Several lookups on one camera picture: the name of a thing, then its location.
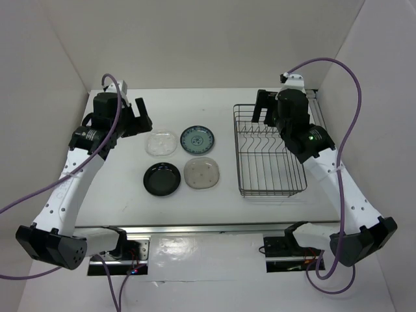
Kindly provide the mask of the black round plate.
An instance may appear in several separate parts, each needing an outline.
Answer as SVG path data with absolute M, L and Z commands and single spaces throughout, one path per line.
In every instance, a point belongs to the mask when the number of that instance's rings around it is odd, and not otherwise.
M 146 170 L 143 184 L 146 191 L 153 196 L 169 196 L 179 188 L 181 174 L 173 164 L 158 162 Z

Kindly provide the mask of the clear textured glass plate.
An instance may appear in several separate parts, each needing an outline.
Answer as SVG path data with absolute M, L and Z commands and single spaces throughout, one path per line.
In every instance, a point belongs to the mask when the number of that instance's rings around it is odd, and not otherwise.
M 172 131 L 152 131 L 146 138 L 145 150 L 152 157 L 170 157 L 178 147 L 179 139 Z

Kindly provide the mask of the blue patterned ceramic plate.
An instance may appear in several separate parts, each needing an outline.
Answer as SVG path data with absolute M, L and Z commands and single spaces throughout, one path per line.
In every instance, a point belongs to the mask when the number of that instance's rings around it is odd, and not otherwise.
M 213 132 L 202 125 L 186 128 L 180 136 L 181 147 L 189 154 L 204 155 L 210 152 L 215 144 Z

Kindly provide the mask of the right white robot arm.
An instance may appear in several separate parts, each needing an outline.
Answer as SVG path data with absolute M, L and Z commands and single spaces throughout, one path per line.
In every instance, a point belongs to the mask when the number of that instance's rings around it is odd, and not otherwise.
M 366 199 L 346 167 L 341 150 L 327 130 L 310 121 L 306 93 L 288 88 L 280 92 L 258 90 L 252 122 L 265 111 L 264 124 L 278 130 L 285 147 L 309 171 L 339 211 L 339 226 L 297 222 L 285 230 L 283 246 L 291 255 L 305 248 L 331 251 L 336 260 L 351 267 L 378 251 L 397 230 Z

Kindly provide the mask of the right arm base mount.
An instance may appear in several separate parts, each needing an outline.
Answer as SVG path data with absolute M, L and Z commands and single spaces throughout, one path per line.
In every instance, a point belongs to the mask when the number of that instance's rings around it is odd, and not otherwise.
M 292 246 L 286 237 L 264 237 L 258 251 L 265 256 L 268 273 L 301 272 L 306 271 L 309 265 L 314 270 L 320 254 L 320 250 L 314 248 Z

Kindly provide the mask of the smoky translucent square plate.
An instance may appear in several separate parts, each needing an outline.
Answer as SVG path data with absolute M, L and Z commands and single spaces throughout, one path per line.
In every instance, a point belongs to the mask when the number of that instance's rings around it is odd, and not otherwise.
M 220 179 L 219 166 L 209 157 L 197 157 L 187 161 L 183 173 L 185 183 L 197 190 L 214 187 Z

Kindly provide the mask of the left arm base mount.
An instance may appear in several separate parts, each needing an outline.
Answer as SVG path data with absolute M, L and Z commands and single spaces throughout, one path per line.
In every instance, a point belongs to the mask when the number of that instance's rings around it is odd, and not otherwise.
M 110 252 L 100 253 L 107 265 L 111 276 L 145 276 L 148 274 L 148 259 L 150 254 L 150 238 L 139 237 L 129 240 L 122 255 L 112 255 Z

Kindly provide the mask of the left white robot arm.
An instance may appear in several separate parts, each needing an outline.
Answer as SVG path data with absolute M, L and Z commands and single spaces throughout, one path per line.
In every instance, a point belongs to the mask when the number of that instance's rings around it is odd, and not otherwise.
M 81 230 L 75 223 L 89 186 L 117 140 L 151 131 L 144 100 L 140 97 L 135 103 L 139 116 L 115 93 L 102 92 L 94 98 L 93 111 L 71 136 L 61 173 L 64 182 L 53 189 L 32 224 L 16 232 L 16 240 L 32 259 L 74 270 L 85 257 L 107 253 L 121 259 L 127 254 L 131 244 L 124 230 L 114 226 Z

